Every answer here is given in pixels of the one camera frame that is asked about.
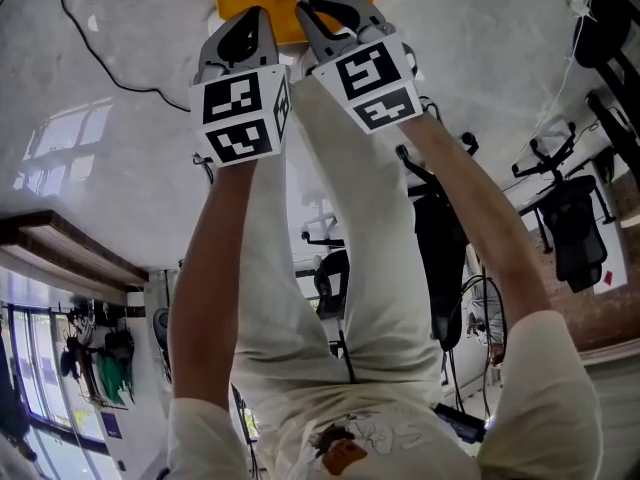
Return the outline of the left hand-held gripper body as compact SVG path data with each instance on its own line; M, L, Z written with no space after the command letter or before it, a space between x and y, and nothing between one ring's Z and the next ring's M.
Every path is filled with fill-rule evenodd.
M189 89L193 129L221 168L277 155L291 114L289 70L274 64Z

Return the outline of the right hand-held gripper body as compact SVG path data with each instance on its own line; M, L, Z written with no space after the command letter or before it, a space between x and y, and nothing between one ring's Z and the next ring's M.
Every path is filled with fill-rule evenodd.
M367 134L422 113L415 86L417 68L411 48L396 28L367 26L354 37L354 48L332 61L318 61L311 75Z

